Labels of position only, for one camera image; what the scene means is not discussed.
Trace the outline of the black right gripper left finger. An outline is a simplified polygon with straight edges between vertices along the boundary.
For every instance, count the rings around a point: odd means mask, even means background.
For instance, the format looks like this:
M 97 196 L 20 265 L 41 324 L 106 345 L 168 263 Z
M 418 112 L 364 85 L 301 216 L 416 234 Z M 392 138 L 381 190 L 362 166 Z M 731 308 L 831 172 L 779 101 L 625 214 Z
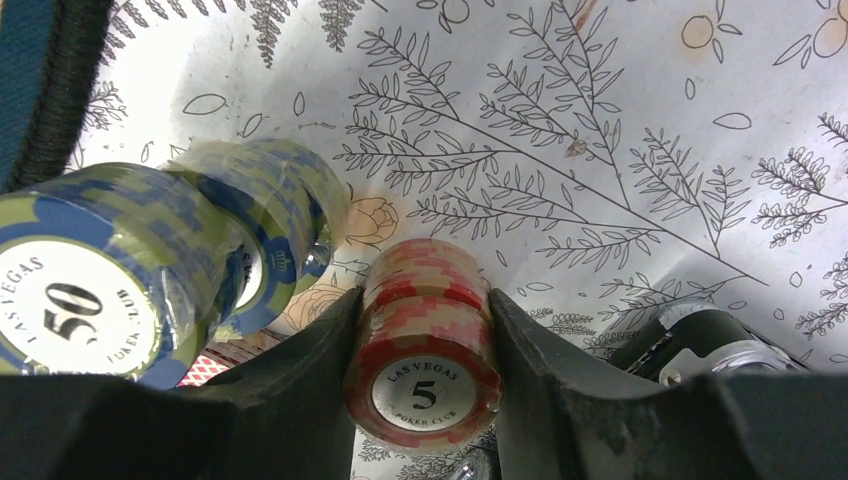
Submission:
M 342 383 L 362 292 L 199 387 L 103 375 L 5 376 L 5 479 L 345 479 Z

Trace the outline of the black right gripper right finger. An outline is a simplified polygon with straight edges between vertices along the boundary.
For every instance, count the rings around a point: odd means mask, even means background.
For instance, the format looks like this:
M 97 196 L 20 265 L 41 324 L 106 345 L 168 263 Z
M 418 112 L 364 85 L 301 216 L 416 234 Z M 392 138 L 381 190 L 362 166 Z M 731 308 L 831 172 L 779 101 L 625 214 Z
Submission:
M 847 378 L 741 371 L 664 387 L 488 296 L 506 479 L 843 479 Z

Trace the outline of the red 5 chip stack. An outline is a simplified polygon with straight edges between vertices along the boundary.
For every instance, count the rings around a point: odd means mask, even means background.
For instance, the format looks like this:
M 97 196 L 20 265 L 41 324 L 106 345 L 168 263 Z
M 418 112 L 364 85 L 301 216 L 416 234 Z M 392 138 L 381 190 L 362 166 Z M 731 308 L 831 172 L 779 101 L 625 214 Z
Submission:
M 492 423 L 502 380 L 487 293 L 473 256 L 442 240 L 405 240 L 372 263 L 343 384 L 367 436 L 439 451 Z

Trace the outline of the green blue 50 chip stack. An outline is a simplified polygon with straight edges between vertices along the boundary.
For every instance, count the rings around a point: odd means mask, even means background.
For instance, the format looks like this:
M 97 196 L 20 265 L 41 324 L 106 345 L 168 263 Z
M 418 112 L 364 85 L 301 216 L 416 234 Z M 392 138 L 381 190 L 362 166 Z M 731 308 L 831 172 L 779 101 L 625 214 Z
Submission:
M 235 229 L 187 181 L 102 163 L 1 198 L 1 371 L 168 389 L 244 288 Z

